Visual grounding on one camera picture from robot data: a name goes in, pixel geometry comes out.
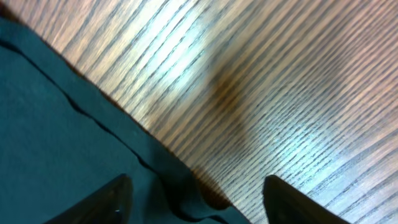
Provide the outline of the dark teal t-shirt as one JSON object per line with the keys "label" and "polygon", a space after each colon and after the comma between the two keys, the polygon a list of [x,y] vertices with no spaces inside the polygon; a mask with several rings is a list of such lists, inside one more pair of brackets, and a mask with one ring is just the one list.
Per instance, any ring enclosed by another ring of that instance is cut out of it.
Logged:
{"label": "dark teal t-shirt", "polygon": [[35,33],[1,19],[1,222],[45,223],[121,174],[127,223],[246,223],[209,206],[183,163]]}

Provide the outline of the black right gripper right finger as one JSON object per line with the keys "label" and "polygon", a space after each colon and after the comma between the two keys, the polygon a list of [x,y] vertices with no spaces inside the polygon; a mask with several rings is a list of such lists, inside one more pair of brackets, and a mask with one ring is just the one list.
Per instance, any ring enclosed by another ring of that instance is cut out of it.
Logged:
{"label": "black right gripper right finger", "polygon": [[270,224],[348,224],[276,175],[265,178],[263,196]]}

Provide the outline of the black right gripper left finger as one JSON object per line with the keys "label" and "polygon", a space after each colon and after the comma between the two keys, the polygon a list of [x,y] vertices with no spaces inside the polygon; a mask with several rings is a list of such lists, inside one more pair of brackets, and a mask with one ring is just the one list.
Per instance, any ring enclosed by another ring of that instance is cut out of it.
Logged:
{"label": "black right gripper left finger", "polygon": [[131,213],[132,193],[130,177],[121,174],[46,223],[126,224]]}

